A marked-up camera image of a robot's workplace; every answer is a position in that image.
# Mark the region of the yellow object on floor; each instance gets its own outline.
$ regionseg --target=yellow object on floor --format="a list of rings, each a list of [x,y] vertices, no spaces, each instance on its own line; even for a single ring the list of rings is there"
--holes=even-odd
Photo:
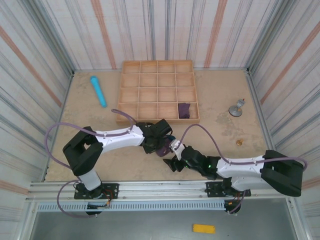
[[[193,229],[195,233],[203,234],[215,234],[216,227],[213,225],[202,225],[202,224],[193,224]]]

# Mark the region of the screw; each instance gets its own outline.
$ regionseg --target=screw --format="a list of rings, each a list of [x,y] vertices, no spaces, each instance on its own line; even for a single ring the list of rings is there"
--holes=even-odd
[[[241,146],[243,142],[244,142],[244,140],[241,138],[241,139],[237,140],[235,143],[236,143],[238,146]]]

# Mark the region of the metal frame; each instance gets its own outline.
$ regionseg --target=metal frame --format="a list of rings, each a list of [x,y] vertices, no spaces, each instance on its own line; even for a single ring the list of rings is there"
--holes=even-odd
[[[256,89],[253,83],[253,77],[251,76],[250,72],[244,72],[246,81],[250,90],[251,98],[253,101],[253,105],[258,116],[262,134],[264,136],[264,140],[266,142],[266,146],[270,150],[276,150],[275,144],[273,139],[271,138],[270,131],[268,129],[266,120],[264,118],[264,114],[260,105],[260,101],[258,99]],[[295,234],[299,240],[312,240],[312,236],[310,234],[310,228],[306,222],[306,218],[303,215],[302,211],[300,210],[300,205],[297,202],[296,198],[293,197],[285,197],[288,211],[291,216],[292,224],[295,230]]]
[[[38,26],[39,30],[43,34],[43,37],[47,44],[50,46],[53,54],[56,56],[58,61],[61,63],[62,68],[69,73],[73,73],[75,69],[70,57],[68,56],[65,47],[62,44],[59,44],[57,36],[52,32],[53,28],[48,26],[48,19],[41,14],[41,7],[39,7],[34,0],[22,0],[21,3],[28,10],[30,16],[33,18],[35,24]]]
[[[255,91],[252,77],[244,71],[251,98],[257,113],[262,133],[269,149],[275,149],[270,132],[268,130],[260,102]],[[121,205],[134,202],[177,202],[187,203],[195,201],[196,203],[207,203],[208,201],[227,200],[229,197],[208,198],[205,193],[206,183],[214,182],[210,180],[183,180],[183,181],[119,181],[118,199],[112,202]],[[29,194],[26,198],[22,221],[17,228],[16,239],[28,240],[31,236],[39,206],[43,204],[56,205],[57,194],[62,185],[66,182],[33,182],[31,183]],[[67,185],[60,194],[61,203],[80,204],[86,202],[101,203],[101,200],[75,200],[74,187],[72,184]],[[311,240],[311,234],[306,220],[301,214],[299,204],[293,197],[286,197],[277,191],[270,190],[252,190],[250,199],[274,199],[285,198],[288,211],[291,216],[292,224],[299,240]]]
[[[238,70],[245,71],[246,67],[194,67],[194,71],[230,71],[230,70]],[[100,73],[100,72],[122,72],[122,68],[118,69],[81,69],[75,70],[74,73]]]
[[[288,12],[295,2],[296,0],[281,0],[278,2],[278,9],[272,14],[272,16],[270,16],[270,21],[268,21],[267,25],[261,32],[246,63],[246,66],[249,66],[249,72],[254,72],[256,70],[278,32],[278,29],[283,25],[284,19],[287,17]]]
[[[64,98],[63,98],[63,104],[62,104],[62,107],[60,108],[60,116],[59,116],[59,119],[57,122],[61,122],[61,118],[62,118],[62,114],[65,110],[65,106],[66,106],[66,102],[67,102],[67,98],[68,98],[68,95],[69,95],[69,91],[70,91],[70,87],[71,87],[71,84],[72,84],[72,79],[73,79],[74,75],[71,74],[69,76],[69,85],[68,85],[68,88],[67,90],[65,91],[65,95],[64,95]],[[58,135],[58,129],[59,129],[59,126],[57,126],[55,129],[53,129],[54,131],[54,134],[53,134],[53,139],[52,139],[52,144],[51,146],[49,147],[49,150],[52,152],[52,150],[54,149],[54,145],[55,145],[55,142],[56,142],[56,139],[57,139],[57,135]],[[48,170],[48,167],[49,167],[49,162],[51,161],[51,158],[48,156],[47,158],[47,161],[46,161],[46,166],[45,166],[45,169],[40,177],[41,181],[43,182],[46,178],[46,174],[47,174],[47,170]]]

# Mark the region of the blue plastic tube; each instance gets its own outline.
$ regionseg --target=blue plastic tube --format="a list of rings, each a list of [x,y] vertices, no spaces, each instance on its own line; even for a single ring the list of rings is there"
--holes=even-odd
[[[91,76],[90,81],[93,85],[93,88],[95,90],[96,95],[98,96],[98,99],[100,101],[100,104],[103,108],[107,107],[107,102],[104,97],[104,93],[102,92],[100,85],[99,85],[99,80],[96,76]]]

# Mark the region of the wooden tray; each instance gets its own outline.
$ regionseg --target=wooden tray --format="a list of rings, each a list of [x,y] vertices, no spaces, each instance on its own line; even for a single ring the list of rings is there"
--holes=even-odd
[[[190,103],[190,118],[179,118],[179,103]],[[199,123],[192,61],[124,61],[118,109],[139,122]],[[129,121],[117,115],[116,122]]]

